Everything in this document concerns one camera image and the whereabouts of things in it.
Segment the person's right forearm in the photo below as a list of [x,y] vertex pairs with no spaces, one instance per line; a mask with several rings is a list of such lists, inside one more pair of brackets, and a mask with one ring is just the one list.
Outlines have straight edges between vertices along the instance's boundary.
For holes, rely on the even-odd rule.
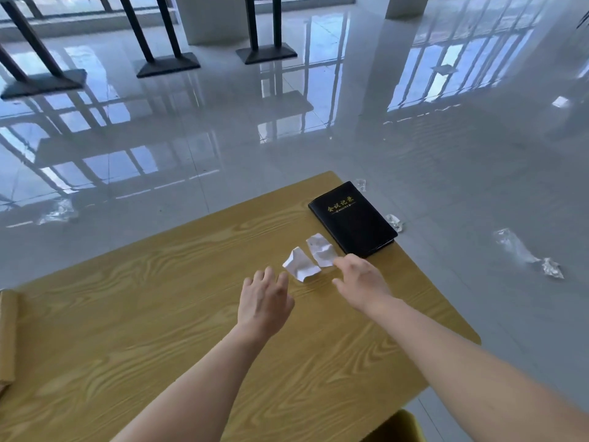
[[399,344],[476,442],[589,442],[589,414],[403,301],[379,295],[370,316]]

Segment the person's left hand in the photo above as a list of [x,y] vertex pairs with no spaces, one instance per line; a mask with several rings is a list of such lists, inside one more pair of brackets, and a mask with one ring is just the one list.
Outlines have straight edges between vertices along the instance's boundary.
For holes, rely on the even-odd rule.
[[264,270],[258,270],[253,277],[251,296],[240,294],[237,313],[237,328],[255,341],[267,342],[279,332],[287,319],[284,318],[284,294],[289,294],[289,275],[276,274],[276,285],[264,285]]

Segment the black metal table stand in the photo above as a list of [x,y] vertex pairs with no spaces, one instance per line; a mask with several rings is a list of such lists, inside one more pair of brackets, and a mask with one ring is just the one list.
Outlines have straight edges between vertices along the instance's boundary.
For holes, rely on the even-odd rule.
[[87,72],[84,69],[62,70],[24,14],[16,6],[15,0],[0,0],[0,6],[47,68],[45,73],[27,74],[0,44],[0,63],[3,64],[14,79],[11,84],[4,88],[0,95],[1,99],[7,101],[85,88]]
[[273,44],[259,44],[254,0],[245,0],[250,46],[238,49],[237,55],[245,65],[296,58],[296,51],[282,41],[282,0],[272,0]]
[[166,0],[156,0],[156,2],[173,54],[161,58],[156,58],[152,54],[131,1],[120,1],[145,60],[145,63],[137,70],[136,77],[138,79],[190,71],[201,67],[193,53],[181,51]]

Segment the person's right hand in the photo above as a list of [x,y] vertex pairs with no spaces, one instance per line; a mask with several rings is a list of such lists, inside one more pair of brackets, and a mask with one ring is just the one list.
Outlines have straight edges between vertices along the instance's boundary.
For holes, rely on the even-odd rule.
[[347,254],[336,258],[333,264],[341,272],[341,277],[336,278],[353,285],[353,297],[344,299],[357,311],[372,317],[379,307],[392,298],[382,274],[367,260]]

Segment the person's left forearm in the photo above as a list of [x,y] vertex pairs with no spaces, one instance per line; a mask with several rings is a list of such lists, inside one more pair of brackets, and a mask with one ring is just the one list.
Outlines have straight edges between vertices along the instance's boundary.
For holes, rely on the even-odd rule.
[[220,442],[240,386],[274,334],[236,325],[111,442]]

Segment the black notebook with gold print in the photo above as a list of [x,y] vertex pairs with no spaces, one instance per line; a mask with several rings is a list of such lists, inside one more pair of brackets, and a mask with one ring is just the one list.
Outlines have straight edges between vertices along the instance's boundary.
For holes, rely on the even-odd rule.
[[308,207],[345,254],[366,259],[398,237],[351,181],[315,198]]

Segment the crumpled white paper piece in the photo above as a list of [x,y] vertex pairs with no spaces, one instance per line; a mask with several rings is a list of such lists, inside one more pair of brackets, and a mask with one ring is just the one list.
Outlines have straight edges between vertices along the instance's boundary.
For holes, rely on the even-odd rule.
[[304,282],[307,277],[314,276],[321,272],[321,268],[317,266],[300,247],[295,247],[291,251],[289,257],[283,263],[283,268],[301,283]]
[[307,246],[313,259],[319,267],[331,267],[338,257],[334,246],[320,233],[317,233],[307,240]]

